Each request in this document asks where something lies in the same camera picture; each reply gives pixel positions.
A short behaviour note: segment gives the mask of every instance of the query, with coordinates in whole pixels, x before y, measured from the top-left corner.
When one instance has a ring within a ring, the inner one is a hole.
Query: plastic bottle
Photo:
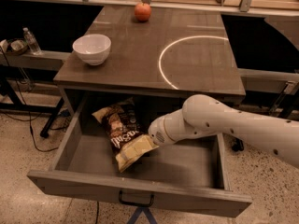
[[[31,52],[34,55],[40,55],[42,53],[42,51],[36,41],[35,35],[27,27],[24,27],[23,31],[24,31],[24,38],[25,38]]]

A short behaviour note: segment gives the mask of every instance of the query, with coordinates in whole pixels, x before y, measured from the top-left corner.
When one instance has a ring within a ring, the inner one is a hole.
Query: snack bag
[[[158,147],[148,134],[140,131],[133,98],[101,108],[93,116],[111,140],[121,173],[143,154]]]

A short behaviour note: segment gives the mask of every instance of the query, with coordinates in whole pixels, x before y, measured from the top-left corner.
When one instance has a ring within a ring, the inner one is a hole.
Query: floor
[[[48,86],[21,90],[27,104],[55,105],[58,92]],[[0,95],[0,102],[9,102]],[[48,115],[32,121],[36,145],[40,149],[59,146],[65,129],[50,130],[48,138],[39,133]],[[232,191],[248,194],[253,204],[237,218],[212,217],[150,208],[148,213],[135,213],[136,208],[43,194],[28,178],[30,170],[47,170],[55,156],[35,149],[26,113],[0,112],[0,223],[172,223],[172,224],[294,224],[299,220],[299,169],[295,169],[249,144],[242,152],[233,152],[234,138],[225,135],[225,164]],[[62,127],[67,118],[58,117],[52,128]]]

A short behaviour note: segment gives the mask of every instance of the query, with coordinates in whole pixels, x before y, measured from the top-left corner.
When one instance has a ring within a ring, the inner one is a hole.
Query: black handle
[[[153,205],[153,200],[154,200],[154,195],[151,194],[150,195],[150,200],[149,200],[149,203],[146,204],[146,203],[133,203],[133,202],[128,202],[128,201],[124,201],[122,199],[122,190],[120,190],[119,192],[119,201],[121,204],[125,204],[125,205],[133,205],[133,206],[140,206],[140,207],[150,207]]]

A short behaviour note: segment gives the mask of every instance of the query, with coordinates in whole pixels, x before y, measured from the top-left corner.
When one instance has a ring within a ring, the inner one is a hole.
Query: gray drawer
[[[99,104],[112,102],[109,99],[106,94],[86,95],[52,166],[48,171],[29,172],[44,193],[222,217],[237,217],[251,204],[250,196],[230,191],[221,133],[159,147],[119,173],[110,141],[91,115]],[[138,96],[135,100],[148,125],[179,106],[173,98]]]

